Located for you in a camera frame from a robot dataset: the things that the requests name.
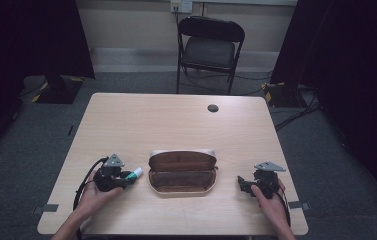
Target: chair frame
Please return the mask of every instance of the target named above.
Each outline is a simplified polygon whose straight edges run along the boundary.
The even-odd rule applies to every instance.
[[[187,63],[183,61],[184,42],[183,36],[208,38],[223,40],[237,44],[236,52],[234,54],[234,61],[230,68],[206,66],[202,64]],[[199,70],[207,70],[213,72],[227,73],[229,82],[227,94],[231,94],[232,83],[235,76],[235,70],[238,64],[238,58],[242,45],[244,43],[245,32],[243,28],[235,22],[224,21],[220,19],[213,19],[201,16],[190,16],[182,19],[178,23],[178,71],[177,71],[177,85],[176,93],[179,93],[180,85],[180,71],[183,68],[187,75],[186,68],[194,68]]]

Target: chair seat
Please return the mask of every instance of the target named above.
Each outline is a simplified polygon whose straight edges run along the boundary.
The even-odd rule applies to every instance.
[[[235,44],[216,39],[191,37],[182,55],[182,63],[231,69]]]

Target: black folding chair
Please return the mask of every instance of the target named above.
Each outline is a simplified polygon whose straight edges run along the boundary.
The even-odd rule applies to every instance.
[[[184,45],[183,36],[188,36]],[[187,68],[228,74],[228,95],[237,68],[245,33],[232,21],[191,16],[178,24],[178,77],[176,93],[179,93],[180,70]]]

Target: gray carpet floor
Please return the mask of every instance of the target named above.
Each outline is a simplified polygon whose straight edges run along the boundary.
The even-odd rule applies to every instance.
[[[267,73],[239,75],[256,80],[236,78],[232,95],[263,96],[259,90]],[[0,138],[0,239],[49,239],[37,232],[40,215],[33,209],[48,201],[92,94],[173,94],[175,79],[174,72],[97,73],[95,80],[85,80],[73,104],[32,103],[36,92],[22,96],[19,116]],[[42,82],[43,77],[25,79],[24,93]],[[227,86],[223,77],[194,82],[206,88],[181,86],[181,93],[219,94],[207,88]],[[304,92],[304,98],[309,101],[312,94]],[[275,125],[301,110],[269,108]],[[309,232],[298,239],[377,239],[377,183],[343,147],[324,111],[296,119],[277,133],[299,198],[311,207],[305,211]]]

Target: person's left hand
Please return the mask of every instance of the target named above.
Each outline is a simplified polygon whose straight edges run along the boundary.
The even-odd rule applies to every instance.
[[[96,171],[89,175],[89,179],[83,190],[82,197],[75,211],[79,211],[86,218],[94,215],[103,205],[112,198],[117,197],[123,188],[114,188],[108,192],[101,192],[93,181]]]

